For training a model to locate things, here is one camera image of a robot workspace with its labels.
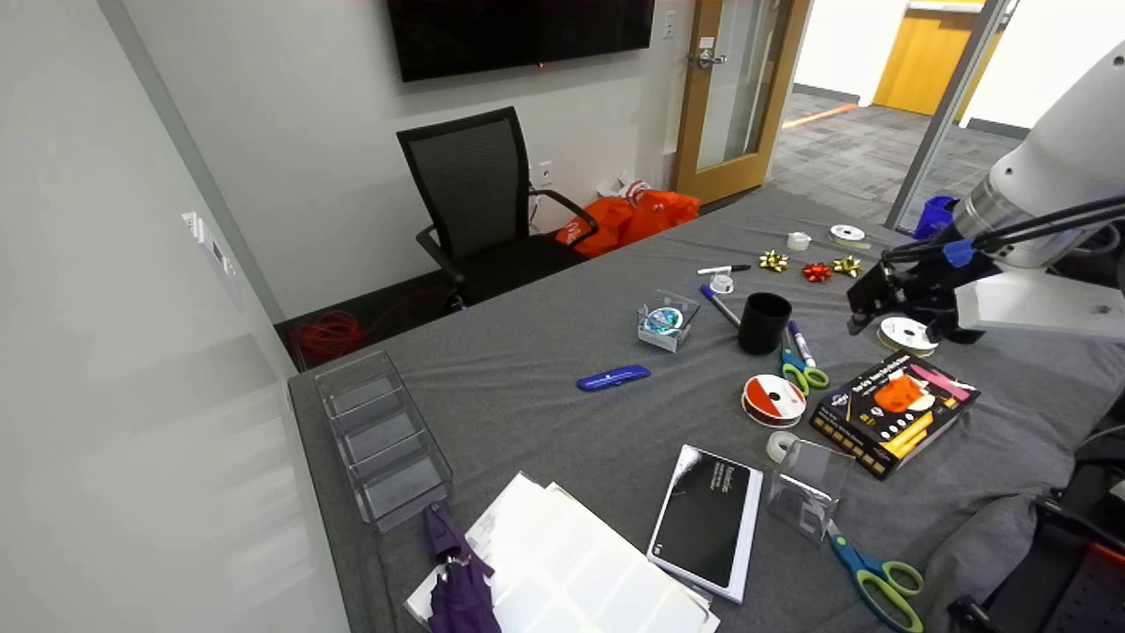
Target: table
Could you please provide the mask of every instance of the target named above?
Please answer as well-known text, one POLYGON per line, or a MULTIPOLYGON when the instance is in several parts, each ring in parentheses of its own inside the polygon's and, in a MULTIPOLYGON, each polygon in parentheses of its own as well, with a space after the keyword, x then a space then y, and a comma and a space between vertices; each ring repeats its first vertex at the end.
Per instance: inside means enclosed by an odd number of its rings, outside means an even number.
MULTIPOLYGON (((471 524, 517 475, 559 482, 636 549, 647 545, 661 492, 682 443, 766 468, 770 429, 738 411, 749 373, 773 359, 738 352, 735 327, 700 306, 679 355, 633 338, 636 309, 657 288, 696 295, 696 267, 756 260, 784 250, 802 229, 816 243, 791 271, 735 274, 738 295, 780 292, 795 302, 819 366, 847 380, 886 348, 847 334, 847 278, 802 281, 802 260, 833 260, 826 246, 837 211, 780 190, 759 190, 693 225, 587 260, 548 281, 408 331, 362 355, 387 352, 418 401, 454 471, 454 513, 471 524), (650 380, 580 394, 577 376, 643 362, 650 380)), ((991 331, 977 345, 942 345, 935 362, 981 387, 967 426, 956 426, 904 471, 875 482, 837 461, 840 528, 875 556, 928 573, 918 601, 932 629, 946 629, 956 594, 988 591, 1023 559, 1034 531, 1030 496, 1065 485, 1069 450, 1111 408, 1125 376, 1125 348, 1065 334, 991 331)), ((376 535, 359 524, 348 482, 320 411, 316 373, 292 380, 292 401, 327 520, 348 619, 355 629, 415 629, 401 601, 425 577, 422 528, 376 535)), ((714 601, 724 629, 879 629, 830 549, 763 513, 745 605, 714 601)))

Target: red object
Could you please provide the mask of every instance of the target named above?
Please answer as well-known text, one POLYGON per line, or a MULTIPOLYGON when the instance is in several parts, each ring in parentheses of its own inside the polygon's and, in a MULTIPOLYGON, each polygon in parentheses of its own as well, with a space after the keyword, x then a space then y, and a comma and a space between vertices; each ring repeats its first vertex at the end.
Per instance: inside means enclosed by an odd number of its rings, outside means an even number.
POLYGON ((833 267, 830 264, 805 264, 802 274, 809 285, 823 285, 833 278, 833 267))
POLYGON ((742 383, 742 404, 763 422, 795 422, 805 415, 805 397, 784 376, 749 376, 742 383))
MULTIPOLYGON (((598 232, 587 236, 577 253, 601 257, 626 243, 640 243, 671 225, 700 218, 700 197, 686 197, 675 190, 636 190, 629 197, 598 197, 587 204, 587 215, 598 218, 598 232)), ((587 225, 580 218, 566 222, 555 232, 555 243, 573 243, 587 225)))
POLYGON ((369 327, 359 324, 359 317, 348 309, 327 309, 306 320, 302 327, 295 327, 295 348, 313 366, 348 355, 369 341, 373 341, 369 327))

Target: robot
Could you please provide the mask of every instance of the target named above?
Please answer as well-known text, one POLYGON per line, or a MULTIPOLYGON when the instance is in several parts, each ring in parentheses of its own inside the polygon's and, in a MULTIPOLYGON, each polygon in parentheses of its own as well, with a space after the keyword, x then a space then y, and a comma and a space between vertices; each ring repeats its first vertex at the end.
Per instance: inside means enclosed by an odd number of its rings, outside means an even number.
POLYGON ((1051 267, 1125 218, 1125 42, 1100 56, 956 204, 953 225, 886 250, 847 292, 851 334, 882 313, 928 338, 974 341, 988 327, 1125 341, 1118 288, 1051 267))

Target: black office chair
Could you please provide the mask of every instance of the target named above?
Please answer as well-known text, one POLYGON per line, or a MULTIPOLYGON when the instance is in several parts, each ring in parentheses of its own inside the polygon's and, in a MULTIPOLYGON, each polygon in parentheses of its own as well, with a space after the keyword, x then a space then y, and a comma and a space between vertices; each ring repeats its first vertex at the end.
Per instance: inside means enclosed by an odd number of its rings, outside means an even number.
POLYGON ((573 246, 598 222, 555 190, 531 190, 517 109, 401 130, 397 144, 432 218, 418 246, 454 281, 454 302, 482 302, 584 260, 573 246), (587 229, 570 246, 527 236, 531 197, 563 204, 587 229))

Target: scissors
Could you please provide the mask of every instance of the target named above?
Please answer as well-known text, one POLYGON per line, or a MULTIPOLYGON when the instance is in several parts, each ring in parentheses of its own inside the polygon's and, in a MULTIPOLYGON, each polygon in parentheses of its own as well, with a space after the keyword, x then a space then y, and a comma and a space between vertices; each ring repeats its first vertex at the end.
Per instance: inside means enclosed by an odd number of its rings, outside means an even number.
POLYGON ((911 563, 882 563, 858 552, 854 545, 847 545, 837 520, 830 520, 826 535, 868 608, 900 633, 921 633, 925 626, 907 598, 925 587, 925 577, 911 563))
POLYGON ((795 348, 780 348, 780 376, 791 380, 802 394, 830 387, 830 373, 805 362, 795 348))
POLYGON ((830 387, 833 376, 816 366, 798 324, 788 320, 784 331, 795 341, 795 348, 780 348, 780 376, 788 376, 802 394, 830 387))

